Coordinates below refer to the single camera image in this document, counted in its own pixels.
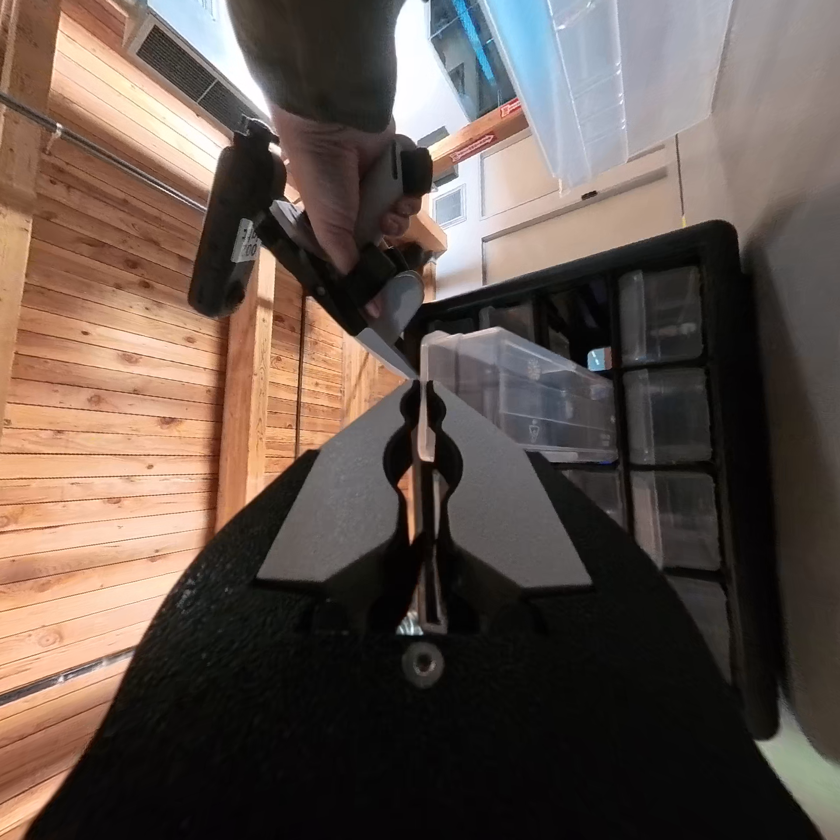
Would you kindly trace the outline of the clear plastic storage bin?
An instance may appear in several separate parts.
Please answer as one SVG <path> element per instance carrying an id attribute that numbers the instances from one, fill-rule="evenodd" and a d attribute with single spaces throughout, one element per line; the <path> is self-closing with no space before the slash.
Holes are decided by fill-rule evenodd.
<path id="1" fill-rule="evenodd" d="M 711 115 L 731 1 L 480 5 L 563 192 Z"/>

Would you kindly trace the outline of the white wall vent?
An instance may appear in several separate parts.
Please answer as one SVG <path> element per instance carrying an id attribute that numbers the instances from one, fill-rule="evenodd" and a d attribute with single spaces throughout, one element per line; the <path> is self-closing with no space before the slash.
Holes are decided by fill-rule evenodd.
<path id="1" fill-rule="evenodd" d="M 430 207 L 430 214 L 442 229 L 464 223 L 468 215 L 466 184 L 461 183 L 446 192 L 435 192 Z"/>

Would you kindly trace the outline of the person's right forearm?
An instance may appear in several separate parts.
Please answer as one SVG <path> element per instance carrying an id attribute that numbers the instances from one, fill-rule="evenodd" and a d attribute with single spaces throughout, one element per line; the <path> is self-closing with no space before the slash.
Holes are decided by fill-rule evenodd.
<path id="1" fill-rule="evenodd" d="M 367 133 L 392 122 L 396 23 L 404 1 L 227 2 L 268 104 Z"/>

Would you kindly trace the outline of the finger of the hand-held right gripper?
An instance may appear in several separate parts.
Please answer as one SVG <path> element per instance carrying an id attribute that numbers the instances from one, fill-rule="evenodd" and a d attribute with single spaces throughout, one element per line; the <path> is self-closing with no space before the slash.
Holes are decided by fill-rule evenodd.
<path id="1" fill-rule="evenodd" d="M 358 333 L 358 343 L 384 367 L 407 380 L 417 378 L 399 342 L 410 321 L 424 304 L 424 284 L 412 270 L 391 278 L 380 292 L 380 314 L 364 315 L 366 326 Z"/>

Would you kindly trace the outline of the long red arrow sign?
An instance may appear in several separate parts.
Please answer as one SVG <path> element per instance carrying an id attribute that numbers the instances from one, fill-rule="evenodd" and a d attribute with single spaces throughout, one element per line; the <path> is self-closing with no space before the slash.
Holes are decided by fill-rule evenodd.
<path id="1" fill-rule="evenodd" d="M 452 165 L 457 165 L 459 162 L 473 157 L 479 152 L 492 147 L 497 142 L 497 135 L 493 132 L 488 132 L 479 138 L 472 140 L 470 143 L 462 144 L 458 148 L 452 150 L 448 157 Z"/>

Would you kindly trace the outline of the small clear plastic drawer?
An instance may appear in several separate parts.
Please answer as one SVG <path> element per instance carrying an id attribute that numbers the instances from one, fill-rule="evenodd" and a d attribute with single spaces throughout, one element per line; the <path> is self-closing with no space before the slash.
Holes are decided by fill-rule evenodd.
<path id="1" fill-rule="evenodd" d="M 487 626 L 448 626 L 440 605 L 433 498 L 439 476 L 433 470 L 434 438 L 427 436 L 427 383 L 442 384 L 521 446 L 541 480 L 543 473 L 556 478 L 553 464 L 603 465 L 616 459 L 613 386 L 502 328 L 429 333 L 420 344 L 419 375 L 423 389 L 414 466 L 426 555 L 417 586 L 418 621 L 431 634 L 479 632 Z"/>

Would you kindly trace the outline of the person's right hand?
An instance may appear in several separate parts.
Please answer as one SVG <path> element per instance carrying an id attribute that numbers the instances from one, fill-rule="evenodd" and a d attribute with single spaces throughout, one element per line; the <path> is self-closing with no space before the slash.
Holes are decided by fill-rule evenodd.
<path id="1" fill-rule="evenodd" d="M 270 112 L 313 232 L 325 255 L 346 276 L 360 258 L 354 230 L 361 179 L 395 135 L 393 104 L 385 106 L 385 126 L 375 132 L 308 119 L 277 105 Z"/>

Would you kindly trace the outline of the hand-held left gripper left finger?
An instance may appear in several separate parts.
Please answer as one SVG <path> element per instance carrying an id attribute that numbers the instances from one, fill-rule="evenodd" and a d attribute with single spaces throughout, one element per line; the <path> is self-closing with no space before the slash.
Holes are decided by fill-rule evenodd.
<path id="1" fill-rule="evenodd" d="M 408 381 L 320 448 L 256 575 L 338 604 L 351 627 L 398 627 L 420 560 L 400 489 L 413 466 L 421 383 Z"/>

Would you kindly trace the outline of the metal ceiling vent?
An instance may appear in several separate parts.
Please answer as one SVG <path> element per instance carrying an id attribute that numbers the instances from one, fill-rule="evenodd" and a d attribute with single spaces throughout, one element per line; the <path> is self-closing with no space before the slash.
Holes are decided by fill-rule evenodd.
<path id="1" fill-rule="evenodd" d="M 266 104 L 235 44 L 225 2 L 143 2 L 123 45 L 203 115 L 228 130 L 267 121 Z"/>

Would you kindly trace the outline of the black drawer cabinet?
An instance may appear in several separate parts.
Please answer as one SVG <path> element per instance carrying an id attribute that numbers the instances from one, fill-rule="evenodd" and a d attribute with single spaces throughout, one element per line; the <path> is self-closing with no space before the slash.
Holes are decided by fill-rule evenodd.
<path id="1" fill-rule="evenodd" d="M 700 270 L 706 351 L 703 360 L 676 365 L 707 373 L 712 457 L 700 469 L 717 486 L 723 550 L 717 579 L 728 598 L 729 683 L 751 734 L 768 740 L 779 728 L 781 672 L 772 481 L 753 288 L 741 269 L 735 228 L 706 222 L 425 304 L 406 334 L 409 358 L 419 365 L 420 344 L 429 333 L 502 328 L 608 380 L 616 459 L 554 466 L 635 538 L 616 283 L 631 270 L 680 266 Z"/>

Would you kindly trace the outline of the rows of clear cabinet drawers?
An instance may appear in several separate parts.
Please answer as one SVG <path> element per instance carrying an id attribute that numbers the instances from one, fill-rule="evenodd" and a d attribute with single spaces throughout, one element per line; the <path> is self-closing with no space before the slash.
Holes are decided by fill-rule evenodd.
<path id="1" fill-rule="evenodd" d="M 686 605 L 732 681 L 700 270 L 634 269 L 616 283 L 633 535 Z"/>

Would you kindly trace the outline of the metal conduit pipe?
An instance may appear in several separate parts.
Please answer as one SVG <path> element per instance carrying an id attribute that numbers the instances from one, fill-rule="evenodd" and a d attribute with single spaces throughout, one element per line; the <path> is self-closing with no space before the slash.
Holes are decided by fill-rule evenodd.
<path id="1" fill-rule="evenodd" d="M 48 132 L 49 141 L 51 143 L 57 141 L 67 142 L 77 147 L 90 157 L 116 167 L 123 174 L 131 176 L 136 181 L 155 189 L 159 193 L 167 195 L 177 202 L 190 207 L 192 210 L 200 214 L 205 214 L 207 212 L 207 207 L 205 205 L 178 191 L 172 185 L 161 181 L 151 173 L 148 173 L 136 165 L 129 163 L 117 156 L 115 153 L 106 150 L 99 144 L 89 140 L 87 137 L 46 116 L 44 113 L 30 107 L 29 105 L 22 103 L 5 92 L 1 92 L 1 104 L 7 109 L 11 109 L 18 116 L 25 118 L 35 126 Z"/>

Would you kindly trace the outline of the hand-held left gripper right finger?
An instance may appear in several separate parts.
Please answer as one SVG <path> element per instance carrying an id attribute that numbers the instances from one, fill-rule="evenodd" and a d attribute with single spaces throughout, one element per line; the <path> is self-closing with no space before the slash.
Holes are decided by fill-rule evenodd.
<path id="1" fill-rule="evenodd" d="M 488 627 L 534 599 L 594 582 L 528 454 L 438 382 L 427 383 L 434 438 L 435 562 L 449 627 Z"/>

